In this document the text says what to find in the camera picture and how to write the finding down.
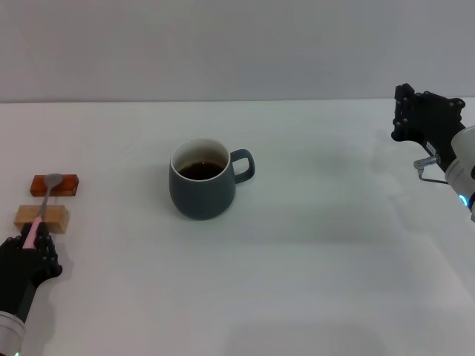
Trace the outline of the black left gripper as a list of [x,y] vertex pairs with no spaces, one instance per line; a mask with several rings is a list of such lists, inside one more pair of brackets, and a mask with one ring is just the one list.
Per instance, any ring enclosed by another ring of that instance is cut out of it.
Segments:
[[26,322],[37,287],[35,279],[50,279],[62,273],[58,254],[49,229],[41,222],[34,233],[26,223],[16,238],[9,237],[0,245],[0,312]]

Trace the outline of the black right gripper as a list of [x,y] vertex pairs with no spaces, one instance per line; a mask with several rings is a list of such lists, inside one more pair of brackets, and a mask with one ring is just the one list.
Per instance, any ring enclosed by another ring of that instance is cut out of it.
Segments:
[[418,143],[427,153],[430,153],[427,147],[430,144],[439,156],[438,166],[445,173],[456,159],[451,141],[465,128],[462,124],[465,102],[460,98],[449,99],[427,91],[415,93],[409,84],[397,85],[394,99],[396,110],[391,138],[396,142]]

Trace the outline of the pink handled metal spoon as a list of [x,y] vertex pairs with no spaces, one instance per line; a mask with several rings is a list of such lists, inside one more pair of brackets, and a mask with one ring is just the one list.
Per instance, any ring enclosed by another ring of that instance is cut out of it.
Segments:
[[45,176],[44,184],[47,188],[47,191],[42,201],[39,213],[37,214],[35,220],[32,222],[30,230],[25,238],[24,244],[22,246],[23,249],[35,248],[36,233],[40,223],[43,221],[51,190],[61,184],[62,181],[63,178],[61,174],[48,174]]

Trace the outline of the grey ceramic cup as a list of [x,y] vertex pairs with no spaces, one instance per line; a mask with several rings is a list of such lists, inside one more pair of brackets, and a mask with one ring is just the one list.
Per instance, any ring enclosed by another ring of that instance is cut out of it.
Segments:
[[[213,162],[224,170],[215,178],[191,180],[178,171],[196,162]],[[255,175],[255,161],[246,149],[230,152],[213,139],[195,139],[181,145],[171,156],[169,192],[177,210],[193,220],[221,215],[235,198],[236,185]]]

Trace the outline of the light wooden block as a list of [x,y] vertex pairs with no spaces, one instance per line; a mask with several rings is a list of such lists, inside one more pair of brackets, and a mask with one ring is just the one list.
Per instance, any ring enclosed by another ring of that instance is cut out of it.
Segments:
[[[14,219],[14,226],[19,231],[26,223],[32,223],[40,211],[40,205],[20,205]],[[68,228],[70,215],[64,205],[48,205],[43,218],[50,232],[65,234]]]

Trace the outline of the red-brown wooden block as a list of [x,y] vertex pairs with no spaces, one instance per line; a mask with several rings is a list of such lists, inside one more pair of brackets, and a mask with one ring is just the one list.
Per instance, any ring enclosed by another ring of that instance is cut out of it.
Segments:
[[[30,186],[30,194],[33,197],[44,197],[47,193],[46,175],[35,175]],[[73,197],[79,186],[79,178],[75,174],[60,174],[62,181],[51,188],[51,197]]]

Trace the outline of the dark coffee liquid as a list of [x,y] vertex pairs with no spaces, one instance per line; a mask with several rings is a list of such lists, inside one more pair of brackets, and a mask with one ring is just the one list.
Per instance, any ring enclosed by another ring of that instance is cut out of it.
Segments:
[[178,173],[186,179],[202,181],[215,178],[223,170],[222,165],[213,162],[196,162],[180,169]]

